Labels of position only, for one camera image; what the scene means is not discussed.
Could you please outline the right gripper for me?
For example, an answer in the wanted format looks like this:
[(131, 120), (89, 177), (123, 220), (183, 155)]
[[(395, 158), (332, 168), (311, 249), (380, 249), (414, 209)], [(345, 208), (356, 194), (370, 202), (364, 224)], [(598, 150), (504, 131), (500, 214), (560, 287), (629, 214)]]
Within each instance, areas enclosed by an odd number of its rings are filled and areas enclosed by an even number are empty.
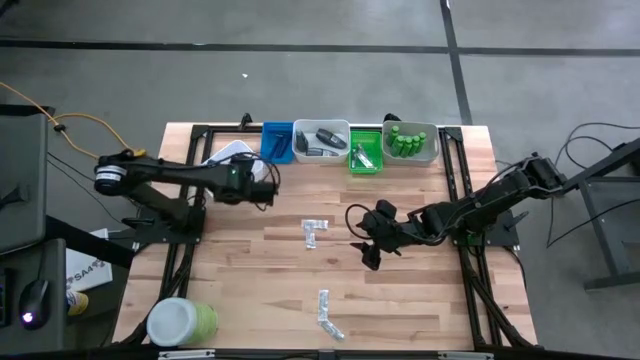
[(394, 213), (388, 214), (378, 210), (369, 211), (363, 216), (360, 228), (367, 233), (374, 244), (353, 242), (351, 246), (362, 251), (362, 263), (372, 271), (377, 271), (380, 267), (380, 250), (387, 253), (396, 253), (399, 248), (406, 245), (401, 227), (395, 220)]

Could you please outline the black computer mouse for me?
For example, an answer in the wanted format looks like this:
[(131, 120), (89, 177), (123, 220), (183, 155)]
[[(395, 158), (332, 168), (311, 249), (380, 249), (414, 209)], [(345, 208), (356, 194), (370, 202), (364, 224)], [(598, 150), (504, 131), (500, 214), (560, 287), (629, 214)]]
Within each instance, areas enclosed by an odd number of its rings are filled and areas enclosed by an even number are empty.
[(43, 327), (49, 319), (49, 281), (36, 279), (27, 284), (19, 299), (20, 323), (26, 330)]

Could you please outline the silver metal bar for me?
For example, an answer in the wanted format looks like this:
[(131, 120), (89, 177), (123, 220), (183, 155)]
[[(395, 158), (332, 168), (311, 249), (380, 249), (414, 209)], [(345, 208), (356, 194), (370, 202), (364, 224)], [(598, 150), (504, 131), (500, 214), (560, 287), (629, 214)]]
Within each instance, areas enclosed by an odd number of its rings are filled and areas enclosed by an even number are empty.
[(157, 360), (210, 360), (216, 358), (215, 349), (187, 349), (162, 351)]

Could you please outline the blue plastic basket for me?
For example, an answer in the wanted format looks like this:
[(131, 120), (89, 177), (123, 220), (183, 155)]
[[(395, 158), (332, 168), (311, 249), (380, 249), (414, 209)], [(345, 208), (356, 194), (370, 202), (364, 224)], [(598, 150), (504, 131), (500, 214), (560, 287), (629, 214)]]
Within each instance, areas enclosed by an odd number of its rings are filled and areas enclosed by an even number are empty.
[(274, 164), (289, 164), (294, 158), (292, 139), (292, 122), (265, 122), (260, 155)]

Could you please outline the green plastic basket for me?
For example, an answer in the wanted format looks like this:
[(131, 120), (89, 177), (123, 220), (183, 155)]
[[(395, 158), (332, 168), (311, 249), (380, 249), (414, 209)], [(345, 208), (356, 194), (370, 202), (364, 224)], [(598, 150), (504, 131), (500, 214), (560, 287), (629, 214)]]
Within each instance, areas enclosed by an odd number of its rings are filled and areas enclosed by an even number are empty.
[[(360, 152), (356, 149), (356, 144), (362, 144), (364, 150), (366, 151), (366, 155), (370, 158), (373, 164), (376, 166), (375, 169), (365, 168), (358, 158), (358, 154)], [(355, 170), (351, 169), (351, 152), (352, 149), (357, 151), (357, 168)], [(373, 175), (382, 171), (383, 169), (383, 154), (382, 154), (382, 134), (380, 132), (374, 131), (360, 131), (360, 130), (352, 130), (350, 132), (350, 153), (348, 156), (348, 169), (352, 174), (358, 175)]]

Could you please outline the white plastic bin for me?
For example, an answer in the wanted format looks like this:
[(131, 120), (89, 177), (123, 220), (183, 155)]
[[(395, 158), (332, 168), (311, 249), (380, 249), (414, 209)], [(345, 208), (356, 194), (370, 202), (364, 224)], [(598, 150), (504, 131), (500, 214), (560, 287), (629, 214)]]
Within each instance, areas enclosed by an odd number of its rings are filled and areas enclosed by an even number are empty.
[[(399, 128), (401, 136), (425, 134), (425, 143), (419, 152), (413, 156), (401, 157), (392, 154), (392, 147), (388, 144), (387, 138), (391, 134), (393, 127)], [(435, 124), (409, 121), (385, 121), (382, 125), (382, 153), (384, 163), (399, 166), (417, 166), (427, 167), (433, 163), (439, 156), (439, 128)]]
[[(347, 147), (343, 150), (329, 147), (321, 143), (315, 136), (319, 128), (324, 128), (335, 133), (338, 137), (346, 141)], [(295, 148), (295, 133), (302, 131), (309, 143), (309, 148), (324, 148), (338, 153), (337, 157), (308, 157), (299, 153)], [(350, 149), (350, 124), (343, 119), (298, 119), (293, 123), (293, 153), (297, 162), (303, 164), (343, 164), (347, 160)]]

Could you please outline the white perforated plastic basket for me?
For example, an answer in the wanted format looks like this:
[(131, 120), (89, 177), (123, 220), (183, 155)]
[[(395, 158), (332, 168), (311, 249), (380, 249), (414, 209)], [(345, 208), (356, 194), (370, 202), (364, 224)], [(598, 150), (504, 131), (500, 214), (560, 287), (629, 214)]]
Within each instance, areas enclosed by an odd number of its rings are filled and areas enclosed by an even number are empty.
[(221, 150), (202, 162), (202, 165), (214, 165), (217, 163), (228, 165), (232, 160), (252, 160), (251, 172), (256, 180), (264, 180), (268, 174), (267, 166), (259, 159), (244, 141), (234, 140), (225, 145)]

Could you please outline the grey desk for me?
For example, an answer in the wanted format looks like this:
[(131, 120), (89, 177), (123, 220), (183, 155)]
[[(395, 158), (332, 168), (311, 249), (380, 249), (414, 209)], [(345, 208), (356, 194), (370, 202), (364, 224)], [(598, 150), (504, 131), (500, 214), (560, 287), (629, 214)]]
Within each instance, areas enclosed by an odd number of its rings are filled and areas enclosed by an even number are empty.
[(44, 237), (47, 120), (0, 115), (0, 253)]

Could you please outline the green disinfecting wipes canister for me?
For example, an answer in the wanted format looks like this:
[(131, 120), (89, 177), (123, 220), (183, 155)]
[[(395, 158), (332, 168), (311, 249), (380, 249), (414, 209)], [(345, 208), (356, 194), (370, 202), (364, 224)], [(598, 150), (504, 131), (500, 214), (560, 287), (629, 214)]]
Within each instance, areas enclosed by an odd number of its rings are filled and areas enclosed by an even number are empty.
[(218, 329), (218, 314), (208, 304), (170, 297), (158, 302), (146, 320), (150, 341), (158, 346), (191, 345), (208, 340)]

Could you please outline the dark desk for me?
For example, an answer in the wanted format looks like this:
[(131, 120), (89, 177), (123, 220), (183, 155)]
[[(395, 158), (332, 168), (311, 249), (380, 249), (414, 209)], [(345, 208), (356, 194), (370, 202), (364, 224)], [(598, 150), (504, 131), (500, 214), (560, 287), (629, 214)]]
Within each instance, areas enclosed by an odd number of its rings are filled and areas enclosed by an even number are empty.
[[(62, 239), (0, 257), (0, 268), (9, 271), (9, 325), (0, 328), (0, 355), (62, 350), (66, 327), (66, 244)], [(27, 330), (19, 320), (19, 298), (37, 275), (49, 282), (44, 309), (48, 320), (36, 330)]]

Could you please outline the black metal stand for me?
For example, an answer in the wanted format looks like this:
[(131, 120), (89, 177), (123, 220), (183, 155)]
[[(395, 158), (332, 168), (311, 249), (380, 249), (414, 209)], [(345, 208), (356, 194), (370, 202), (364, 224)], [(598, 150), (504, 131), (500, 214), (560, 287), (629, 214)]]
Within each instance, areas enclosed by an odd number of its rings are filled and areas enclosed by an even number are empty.
[(551, 243), (556, 244), (579, 228), (590, 225), (608, 269), (607, 276), (584, 283), (587, 291), (640, 284), (640, 266), (634, 267), (628, 256), (630, 245), (640, 246), (640, 175), (613, 174), (636, 160), (640, 161), (640, 138), (614, 149), (564, 185), (564, 193), (580, 192), (588, 219)]

